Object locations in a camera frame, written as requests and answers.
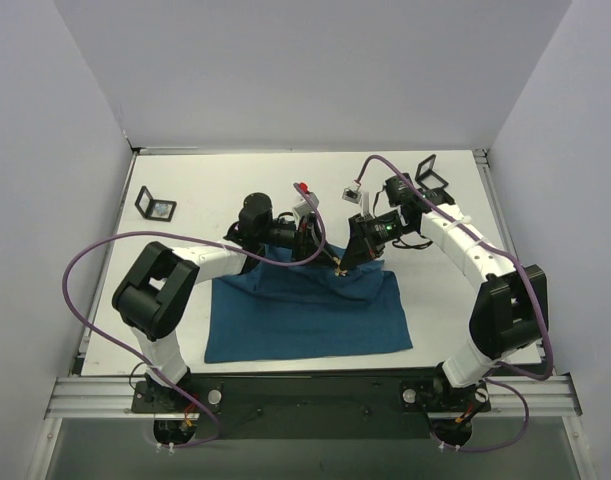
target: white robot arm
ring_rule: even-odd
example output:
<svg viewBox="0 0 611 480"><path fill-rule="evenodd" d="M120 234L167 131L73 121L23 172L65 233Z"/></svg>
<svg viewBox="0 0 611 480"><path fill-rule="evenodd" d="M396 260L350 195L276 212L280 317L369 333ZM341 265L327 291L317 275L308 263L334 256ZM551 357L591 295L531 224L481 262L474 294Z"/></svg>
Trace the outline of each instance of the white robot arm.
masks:
<svg viewBox="0 0 611 480"><path fill-rule="evenodd" d="M417 232L434 242L478 290L470 318L469 335L463 346L438 366L444 390L464 389L477 384L499 360L538 338L531 304L512 263L493 255L472 240L458 223L469 223L453 199L443 190L428 191L436 205L456 219L449 223L432 212L414 196L388 197L397 207L388 213L355 215L349 219L350 240L343 258L326 250L317 257L319 265L354 268L382 255L384 245L402 235ZM225 237L244 250L260 253L264 244L292 248L295 260L306 258L316 249L319 233L311 212L299 212L298 227L272 219L271 202L263 194L250 195ZM479 237L471 225L468 227ZM194 284L226 275L238 275L253 269L257 260L226 248L198 246L169 249L153 242L143 251L117 289L113 306L132 327L144 355L164 375L178 383L189 369L180 353L175 328L181 320ZM537 266L527 267L532 286L546 309L545 276ZM159 289L151 279L167 279ZM153 371L150 378L166 386Z"/></svg>

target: purple cable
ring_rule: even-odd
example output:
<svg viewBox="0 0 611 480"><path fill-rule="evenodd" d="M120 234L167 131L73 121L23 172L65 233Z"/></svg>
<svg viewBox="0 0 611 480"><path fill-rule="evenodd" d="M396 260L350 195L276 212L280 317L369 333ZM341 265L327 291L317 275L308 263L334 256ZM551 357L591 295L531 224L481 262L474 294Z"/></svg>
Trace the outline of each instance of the purple cable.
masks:
<svg viewBox="0 0 611 480"><path fill-rule="evenodd" d="M527 432L527 427L529 426L529 406L527 405L527 400L525 400L525 397L521 394L521 392L516 390L514 387L507 385L506 383L497 382L495 380L492 380L491 378L486 378L485 381L487 383L491 383L492 385L497 385L499 387L510 390L511 392L515 393L516 396L523 403L523 408L525 409L525 418L523 420L523 426L521 427L520 431L511 440L507 440L505 442L499 443L497 445L492 445L490 447L456 447L456 445L450 445L448 443L443 442L441 439L436 437L433 431L431 431L430 434L432 435L432 437L434 437L436 441L440 442L441 446L443 446L444 448L447 448L448 450L453 450L455 452L463 453L488 453L493 452L495 450L500 450L501 448L510 447L525 436L525 433Z"/></svg>
<svg viewBox="0 0 611 480"><path fill-rule="evenodd" d="M430 209L432 209L434 212L438 213L440 216L445 218L450 223L456 222L456 219L454 217L452 217L448 213L444 212L443 210L438 208L436 205L434 205L432 202L427 200L423 196L423 194L421 192L419 192L418 189L412 184L412 182L410 182L401 173L401 171L394 166L394 164L392 164L389 160L387 160L385 157L382 157L381 155L370 155L369 157L367 157L367 159L365 160L365 163L363 163L363 167L361 168L361 172L359 173L358 178L355 180L356 183L358 183L359 185L361 184L360 180L361 180L361 178L363 178L363 174L365 173L365 169L367 168L367 165L369 164L369 162L371 162L372 160L378 160L379 162L382 162L385 165L387 165L389 167L389 169L392 170L394 173L396 173L398 178L400 178L405 183L405 185L407 185L409 187L409 189L412 192L414 192L414 194L418 198L420 198L421 201L425 205L427 205ZM514 265L514 268L518 272L518 275L521 277L521 280L522 280L523 284L525 285L525 290L527 291L527 296L529 297L529 300L532 303L532 308L534 309L534 314L536 315L536 323L538 324L538 329L541 332L541 337L543 339L543 349L545 350L545 359L546 359L545 373L543 375L538 375L538 374L535 374L535 373L531 373L531 372L528 372L526 370L523 370L522 368L518 368L518 367L516 367L514 365L511 365L511 364L509 364L507 362L498 362L498 365L502 365L503 367L507 368L508 370L511 370L514 373L517 373L519 375L523 375L525 377L529 377L529 378L531 378L533 380L541 380L541 381L542 380L547 380L549 377L552 376L552 372L554 371L554 352L553 352L553 349L552 349L552 342L551 342L551 340L549 338L549 333L547 331L547 326L545 325L545 318L543 317L543 310L541 309L540 303L538 301L538 297L536 296L536 292L534 291L534 287L532 287L532 284L530 283L529 278L527 277L527 272L525 272L525 269L521 265L521 263L518 260L518 258L513 256L512 254L510 254L508 252L505 252L503 250L499 250L498 248L493 247L493 246L491 246L491 245L481 241L481 239L478 237L478 235L476 235L474 232L472 232L469 228L467 228L462 223L458 223L457 226L463 232L465 232L472 240L474 240L476 242L479 242L479 245L481 247L483 247L485 250L487 250L488 252L494 253L496 255L500 255L501 257L504 257L504 258L508 259L510 262L512 262L512 264Z"/></svg>
<svg viewBox="0 0 611 480"><path fill-rule="evenodd" d="M175 446L175 448L194 447L194 446L197 446L197 445L201 445L203 443L211 442L212 440L216 440L219 437L220 433L221 433L221 424L218 421L218 418L216 418L216 416L205 405L203 405L201 402L199 402L197 399L195 399L193 396L191 396L185 390L180 388L178 385L176 385L174 382L172 382L165 375L163 375L163 373L160 370L158 370L154 365L152 365L152 362L150 362L149 359L147 357L145 357L145 355L143 355L138 350L130 347L126 343L120 341L119 339L113 337L112 335L104 332L103 330L101 330L100 328L95 326L93 323L91 323L89 320L87 320L83 316L83 314L80 313L76 309L76 307L74 306L74 303L72 302L72 299L71 299L71 297L69 295L69 289L68 289L69 276L70 276L70 274L72 272L72 269L74 268L74 265L76 265L76 263L78 263L78 261L81 258L83 258L85 255L87 255L92 250L100 247L101 245L105 245L107 243L114 242L114 241L119 240L121 238L140 237L140 236L146 236L146 235L147 236L153 236L153 237L171 238L173 240L182 240L182 241L186 241L186 242L200 243L200 244L209 245L209 246L212 246L212 247L225 248L226 250L230 250L232 252L236 252L236 253L241 253L243 255L247 255L248 257L254 258L254 259L259 260L261 262L269 263L270 265L277 265L277 266L281 266L281 267L297 267L297 266L300 266L300 265L305 265L306 263L311 262L312 260L314 260L323 251L323 248L325 247L325 243L326 243L326 238L327 237L326 237L326 232L325 232L325 224L323 223L323 219L322 219L322 217L320 215L320 212L318 211L318 208L316 207L316 205L312 202L312 200L309 198L309 196L306 194L306 192L304 192L297 183L294 184L294 188L305 199L305 201L309 204L309 206L312 207L312 209L314 211L314 214L316 215L316 220L318 222L318 225L319 225L319 227L321 229L320 245L318 246L318 248L316 249L316 251L312 255L310 255L309 257L307 257L304 260L299 260L298 262L286 262L286 263L278 262L276 260L270 260L270 259L261 257L259 255L255 255L253 253L247 252L247 251L245 251L245 250L243 250L241 248L231 247L229 245L223 245L221 243L212 242L210 240L202 240L200 238L187 237L187 236L184 236L184 235L175 235L173 233L153 232L153 231L139 231L139 232L120 233L118 235L113 235L113 236L111 236L109 238L106 238L104 240L100 240L100 241L98 241L96 243L93 243L93 244L89 245L88 247L84 248L79 253L77 253L74 256L74 258L72 258L72 260L69 262L69 264L65 268L65 271L63 272L63 279L62 279L62 282L61 282L61 289L62 289L62 292L63 292L63 298L65 299L65 303L67 304L67 307L74 314L74 316L78 319L78 321L80 321L84 326L89 328L92 332L97 333L98 335L100 335L101 337L103 337L106 340L109 340L114 345L118 345L119 347L127 350L132 355L134 355L135 357L140 359L142 362L147 364L147 366L152 371L154 371L156 373L156 375L161 380L163 380L163 382L165 382L167 385L170 386L170 388L172 388L174 391L176 391L177 393L179 393L180 395L185 397L191 403L196 405L216 425L217 432L216 432L215 435L212 435L211 437L207 437L207 438L193 440L193 441L187 442L187 443L185 443L183 445L177 445L177 446Z"/></svg>

